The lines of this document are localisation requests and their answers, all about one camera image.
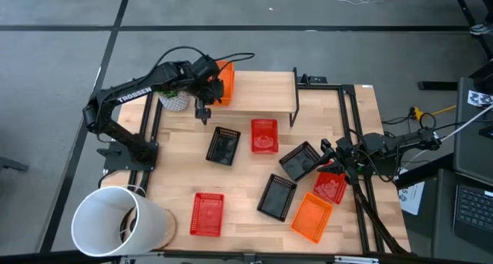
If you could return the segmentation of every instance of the wooden table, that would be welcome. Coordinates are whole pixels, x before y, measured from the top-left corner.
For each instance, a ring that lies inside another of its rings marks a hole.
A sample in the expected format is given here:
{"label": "wooden table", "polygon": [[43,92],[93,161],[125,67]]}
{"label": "wooden table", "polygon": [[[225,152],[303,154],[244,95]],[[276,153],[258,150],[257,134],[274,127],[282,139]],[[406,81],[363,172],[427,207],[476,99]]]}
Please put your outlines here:
{"label": "wooden table", "polygon": [[[256,77],[266,74],[257,72]],[[374,90],[369,85],[355,85],[357,103],[364,133],[382,133],[380,114]],[[184,112],[163,111],[160,121],[159,156],[156,169],[151,173],[148,197],[165,209],[170,209],[178,221],[173,241],[166,247],[172,250],[216,252],[297,252],[360,254],[361,242],[355,213],[354,197],[348,186],[340,205],[334,204],[325,233],[315,245],[290,229],[306,192],[312,190],[316,172],[298,182],[296,194],[286,222],[279,222],[257,211],[270,173],[288,176],[278,160],[303,141],[319,148],[320,140],[332,143],[343,136],[337,92],[300,90],[300,111],[294,127],[282,112],[222,112],[213,109],[213,116],[203,125],[194,118],[193,104]],[[136,99],[122,106],[119,124],[131,132],[138,132],[145,99]],[[348,116],[354,128],[349,98]],[[146,135],[150,135],[153,111]],[[254,155],[250,151],[250,120],[277,119],[279,153]],[[206,152],[216,126],[241,132],[240,144],[232,167],[205,160]],[[106,178],[103,185],[125,185],[129,171],[118,171]],[[401,213],[397,190],[392,183],[373,177],[374,194],[381,220],[401,246],[409,250],[409,242]],[[221,237],[191,236],[189,234],[193,198],[196,192],[214,192],[225,195],[223,230]],[[374,244],[371,221],[367,218],[371,249]]]}

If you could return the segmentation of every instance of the orange plastic basket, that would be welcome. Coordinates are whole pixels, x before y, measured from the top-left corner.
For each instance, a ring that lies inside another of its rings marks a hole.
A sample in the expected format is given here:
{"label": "orange plastic basket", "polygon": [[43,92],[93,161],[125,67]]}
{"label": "orange plastic basket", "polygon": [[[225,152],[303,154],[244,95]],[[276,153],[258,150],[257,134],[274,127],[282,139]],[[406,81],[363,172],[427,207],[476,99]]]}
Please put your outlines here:
{"label": "orange plastic basket", "polygon": [[329,203],[308,192],[294,216],[291,229],[318,244],[331,213],[332,206]]}
{"label": "orange plastic basket", "polygon": [[[219,60],[216,61],[219,69],[221,69],[228,61]],[[214,102],[214,105],[229,105],[231,102],[231,98],[233,97],[233,87],[234,87],[234,62],[231,62],[224,68],[224,70],[219,74],[219,78],[223,80],[224,84],[224,94],[221,97],[223,103],[219,103],[218,101]]]}

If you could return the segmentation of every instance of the small wooden shelf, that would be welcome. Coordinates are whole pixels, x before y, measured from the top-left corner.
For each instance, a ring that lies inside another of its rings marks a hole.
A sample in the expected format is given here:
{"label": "small wooden shelf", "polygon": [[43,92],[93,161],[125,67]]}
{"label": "small wooden shelf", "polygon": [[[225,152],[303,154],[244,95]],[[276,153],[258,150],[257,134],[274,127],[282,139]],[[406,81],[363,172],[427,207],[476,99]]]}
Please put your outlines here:
{"label": "small wooden shelf", "polygon": [[229,105],[208,105],[214,112],[295,113],[297,90],[294,72],[235,71],[234,91]]}

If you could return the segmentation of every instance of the red plastic basket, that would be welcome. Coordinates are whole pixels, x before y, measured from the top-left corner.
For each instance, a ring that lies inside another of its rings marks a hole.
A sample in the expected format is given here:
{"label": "red plastic basket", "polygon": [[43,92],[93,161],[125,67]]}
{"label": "red plastic basket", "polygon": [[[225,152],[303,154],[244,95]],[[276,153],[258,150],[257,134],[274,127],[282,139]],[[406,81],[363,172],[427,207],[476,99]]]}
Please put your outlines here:
{"label": "red plastic basket", "polygon": [[253,119],[252,120],[252,152],[253,153],[277,153],[279,143],[277,138],[277,120]]}
{"label": "red plastic basket", "polygon": [[223,194],[196,193],[190,235],[221,236],[223,208]]}
{"label": "red plastic basket", "polygon": [[340,204],[346,192],[345,176],[345,174],[335,175],[329,172],[319,172],[314,186],[314,194],[326,201]]}

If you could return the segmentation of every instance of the white bucket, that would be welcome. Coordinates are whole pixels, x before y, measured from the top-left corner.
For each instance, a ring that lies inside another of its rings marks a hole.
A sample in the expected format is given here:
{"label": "white bucket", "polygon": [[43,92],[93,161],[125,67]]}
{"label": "white bucket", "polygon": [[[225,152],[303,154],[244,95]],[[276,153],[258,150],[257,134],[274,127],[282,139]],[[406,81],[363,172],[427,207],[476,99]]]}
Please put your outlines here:
{"label": "white bucket", "polygon": [[[122,242],[120,224],[136,208],[135,227]],[[88,195],[72,219],[72,240],[88,256],[123,256],[148,252],[166,245],[176,231],[170,211],[129,190],[110,186]]]}

